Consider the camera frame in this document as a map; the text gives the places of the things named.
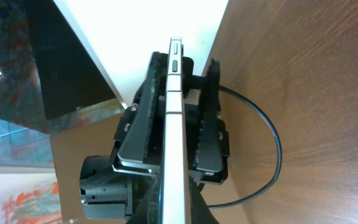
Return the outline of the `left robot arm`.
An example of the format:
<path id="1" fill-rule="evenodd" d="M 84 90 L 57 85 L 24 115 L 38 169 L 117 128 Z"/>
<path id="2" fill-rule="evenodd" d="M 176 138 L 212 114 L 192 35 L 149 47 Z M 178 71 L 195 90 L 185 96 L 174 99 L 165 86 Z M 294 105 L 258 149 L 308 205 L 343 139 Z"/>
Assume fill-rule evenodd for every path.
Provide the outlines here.
<path id="1" fill-rule="evenodd" d="M 212 60 L 204 77 L 193 75 L 193 66 L 183 57 L 183 93 L 200 92 L 197 104 L 184 105 L 190 194 L 193 214 L 210 220 L 201 191 L 228 177 L 229 134 L 219 117 L 219 62 Z M 144 223 L 157 213 L 167 68 L 168 55 L 153 53 L 145 81 L 119 120 L 111 155 L 84 160 L 79 183 L 85 217 Z"/>

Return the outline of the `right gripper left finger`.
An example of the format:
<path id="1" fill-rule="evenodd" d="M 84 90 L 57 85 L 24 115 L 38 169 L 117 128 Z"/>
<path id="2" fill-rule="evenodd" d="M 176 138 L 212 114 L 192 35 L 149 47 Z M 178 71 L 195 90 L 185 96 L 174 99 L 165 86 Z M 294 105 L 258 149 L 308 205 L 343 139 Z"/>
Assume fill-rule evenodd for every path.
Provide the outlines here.
<path id="1" fill-rule="evenodd" d="M 127 224 L 159 224 L 161 211 L 161 178 L 156 175 L 134 214 L 126 222 Z"/>

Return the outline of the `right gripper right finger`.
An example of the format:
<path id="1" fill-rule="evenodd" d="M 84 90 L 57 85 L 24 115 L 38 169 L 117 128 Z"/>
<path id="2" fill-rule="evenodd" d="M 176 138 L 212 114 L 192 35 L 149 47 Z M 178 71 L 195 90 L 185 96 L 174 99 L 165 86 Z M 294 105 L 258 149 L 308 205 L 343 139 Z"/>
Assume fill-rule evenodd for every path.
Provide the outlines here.
<path id="1" fill-rule="evenodd" d="M 219 224 L 217 219 L 209 210 L 204 201 L 197 184 L 189 181 L 190 186 L 190 204 L 191 204 L 191 223 L 192 224 Z"/>

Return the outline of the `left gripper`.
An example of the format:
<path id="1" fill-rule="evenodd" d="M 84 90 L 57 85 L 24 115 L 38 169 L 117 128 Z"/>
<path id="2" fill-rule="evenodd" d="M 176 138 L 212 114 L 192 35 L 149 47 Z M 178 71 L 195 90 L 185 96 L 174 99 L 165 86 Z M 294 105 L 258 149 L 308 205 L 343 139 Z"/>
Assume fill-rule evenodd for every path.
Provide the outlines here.
<path id="1" fill-rule="evenodd" d="M 183 171 L 197 183 L 221 184 L 228 177 L 229 133 L 220 117 L 220 64 L 211 59 L 204 77 L 183 62 L 182 91 L 168 90 L 167 54 L 154 52 L 146 79 L 125 110 L 110 157 L 116 172 L 153 176 Z"/>

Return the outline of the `black Samsung Galaxy smartphone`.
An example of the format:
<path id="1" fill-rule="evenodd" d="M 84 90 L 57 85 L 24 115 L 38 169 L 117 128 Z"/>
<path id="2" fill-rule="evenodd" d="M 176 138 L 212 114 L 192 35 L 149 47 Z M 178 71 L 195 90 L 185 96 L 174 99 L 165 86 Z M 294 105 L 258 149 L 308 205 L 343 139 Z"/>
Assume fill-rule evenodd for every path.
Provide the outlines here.
<path id="1" fill-rule="evenodd" d="M 163 134 L 161 223 L 191 222 L 182 88 L 182 44 L 172 37 L 168 52 Z"/>

